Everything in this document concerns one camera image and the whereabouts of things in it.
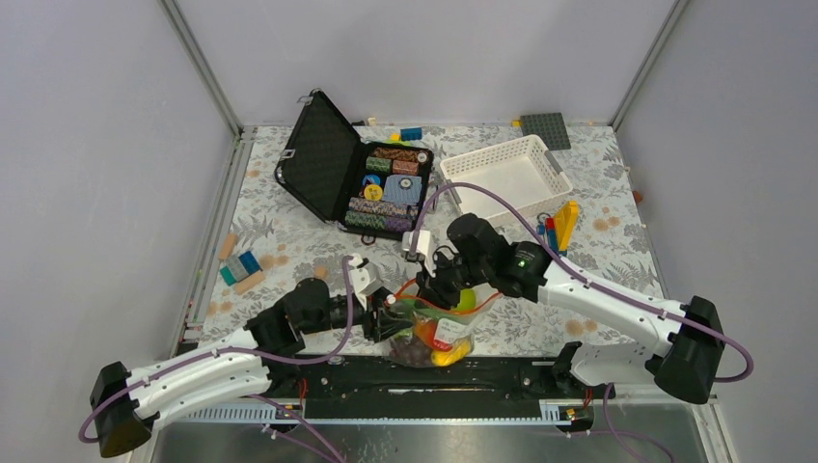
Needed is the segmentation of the green toy apple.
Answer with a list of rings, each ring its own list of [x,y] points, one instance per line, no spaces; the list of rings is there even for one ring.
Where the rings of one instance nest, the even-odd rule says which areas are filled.
[[[459,302],[454,307],[457,313],[471,313],[477,307],[477,295],[471,288],[463,288],[459,293]]]

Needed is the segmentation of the blue toy brick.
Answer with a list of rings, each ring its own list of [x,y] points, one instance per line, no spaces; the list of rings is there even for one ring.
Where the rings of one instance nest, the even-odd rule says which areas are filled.
[[[423,129],[421,127],[407,127],[401,128],[399,131],[401,141],[417,141],[423,137]]]

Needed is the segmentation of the red orange toy mango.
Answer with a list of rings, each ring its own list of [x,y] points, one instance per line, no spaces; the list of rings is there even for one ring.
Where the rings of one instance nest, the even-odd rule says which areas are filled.
[[[433,350],[449,352],[453,345],[444,340],[436,338],[438,322],[433,319],[416,321],[413,327],[414,336],[417,337],[424,345]]]

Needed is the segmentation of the clear zip bag orange zipper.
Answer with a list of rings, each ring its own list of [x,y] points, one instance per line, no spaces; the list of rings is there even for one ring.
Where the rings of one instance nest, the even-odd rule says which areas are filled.
[[[403,315],[410,315],[414,324],[416,321],[421,320],[436,320],[438,322],[436,333],[438,340],[444,340],[454,345],[459,340],[466,339],[472,344],[473,351],[476,344],[474,341],[475,329],[502,295],[488,285],[477,286],[472,289],[477,295],[476,309],[471,313],[457,313],[453,310],[454,308],[444,310],[420,298],[418,296],[418,286],[416,282],[410,280],[397,292],[395,308]],[[390,340],[394,338],[415,337],[413,327],[385,342],[384,357],[387,360],[389,360],[387,355],[390,350]]]

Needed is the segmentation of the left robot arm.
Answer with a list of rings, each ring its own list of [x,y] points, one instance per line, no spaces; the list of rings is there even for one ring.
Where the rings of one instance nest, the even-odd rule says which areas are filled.
[[[153,431],[226,399],[269,390],[290,395],[298,387],[297,368],[339,355],[355,326],[372,342],[410,327],[373,262],[353,255],[342,266],[343,294],[331,294],[320,279],[304,279],[210,344],[142,368],[121,362],[103,367],[80,441],[97,444],[103,458],[121,456],[149,441]]]

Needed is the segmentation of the tan wooden block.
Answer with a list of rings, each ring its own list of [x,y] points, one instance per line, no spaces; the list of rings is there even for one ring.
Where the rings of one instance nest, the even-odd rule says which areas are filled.
[[[222,245],[217,254],[217,258],[219,260],[226,260],[227,258],[229,258],[233,254],[233,251],[237,244],[237,240],[238,236],[233,232],[229,232],[222,242]]]

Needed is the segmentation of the white perforated plastic basket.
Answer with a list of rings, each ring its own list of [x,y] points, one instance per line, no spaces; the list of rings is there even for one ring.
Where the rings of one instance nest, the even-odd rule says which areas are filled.
[[[511,204],[524,216],[559,209],[573,185],[547,145],[527,135],[447,158],[444,183],[470,183]]]

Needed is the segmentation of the dark red toy grapes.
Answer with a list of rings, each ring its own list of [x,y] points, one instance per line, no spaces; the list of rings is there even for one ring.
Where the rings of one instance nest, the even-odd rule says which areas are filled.
[[[432,352],[433,349],[418,338],[394,338],[390,340],[387,358],[409,368],[432,368]]]

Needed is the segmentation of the yellow toy corn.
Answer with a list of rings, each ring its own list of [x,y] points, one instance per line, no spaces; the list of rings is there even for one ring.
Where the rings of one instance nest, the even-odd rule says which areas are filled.
[[[459,340],[448,351],[433,350],[430,361],[435,367],[448,367],[463,360],[471,351],[472,344],[468,340]]]

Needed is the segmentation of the black poker chip case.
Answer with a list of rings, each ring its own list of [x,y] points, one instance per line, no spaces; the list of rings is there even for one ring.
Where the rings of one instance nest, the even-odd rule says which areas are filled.
[[[431,150],[368,142],[323,91],[299,99],[301,113],[275,179],[325,223],[399,240],[416,227],[434,167]]]

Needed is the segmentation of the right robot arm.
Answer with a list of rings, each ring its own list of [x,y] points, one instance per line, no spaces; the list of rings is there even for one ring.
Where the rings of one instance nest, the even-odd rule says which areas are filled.
[[[427,230],[402,238],[405,256],[421,263],[421,298],[450,309],[465,288],[490,286],[501,295],[560,307],[628,337],[619,346],[569,342],[553,366],[559,393],[576,397],[609,383],[653,382],[677,399],[708,401],[725,349],[715,305],[654,298],[600,279],[546,249],[540,239],[509,242],[473,213],[447,229],[452,250],[436,249]]]

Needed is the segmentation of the grey building base plate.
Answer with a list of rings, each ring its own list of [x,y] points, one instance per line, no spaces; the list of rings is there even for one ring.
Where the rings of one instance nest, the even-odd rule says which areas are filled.
[[[524,136],[538,136],[549,150],[571,149],[562,113],[523,115],[519,122]]]

